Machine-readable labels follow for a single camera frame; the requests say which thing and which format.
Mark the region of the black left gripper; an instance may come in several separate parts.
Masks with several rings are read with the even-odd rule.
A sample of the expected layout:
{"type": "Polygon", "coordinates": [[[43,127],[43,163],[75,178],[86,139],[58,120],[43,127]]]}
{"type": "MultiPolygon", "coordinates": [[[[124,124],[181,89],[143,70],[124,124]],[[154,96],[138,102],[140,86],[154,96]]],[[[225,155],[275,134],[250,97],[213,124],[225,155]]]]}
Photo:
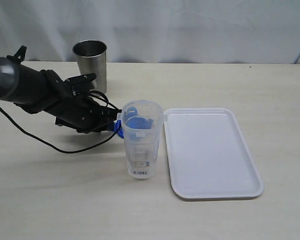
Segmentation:
{"type": "Polygon", "coordinates": [[[122,112],[122,109],[101,106],[89,96],[97,77],[95,73],[70,77],[65,81],[53,70],[42,70],[41,74],[48,86],[41,109],[57,117],[57,125],[70,125],[81,133],[102,131],[122,112]]]}

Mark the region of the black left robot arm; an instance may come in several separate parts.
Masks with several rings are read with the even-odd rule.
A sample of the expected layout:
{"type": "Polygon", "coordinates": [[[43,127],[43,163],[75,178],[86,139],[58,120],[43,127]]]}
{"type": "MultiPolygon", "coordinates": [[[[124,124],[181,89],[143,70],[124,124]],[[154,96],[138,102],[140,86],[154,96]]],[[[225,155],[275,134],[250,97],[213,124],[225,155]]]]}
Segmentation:
{"type": "Polygon", "coordinates": [[[51,70],[34,70],[22,65],[27,47],[12,56],[0,57],[0,101],[15,104],[29,114],[47,112],[57,126],[79,133],[111,131],[121,112],[110,108],[107,97],[92,89],[96,74],[62,80],[51,70]]]}

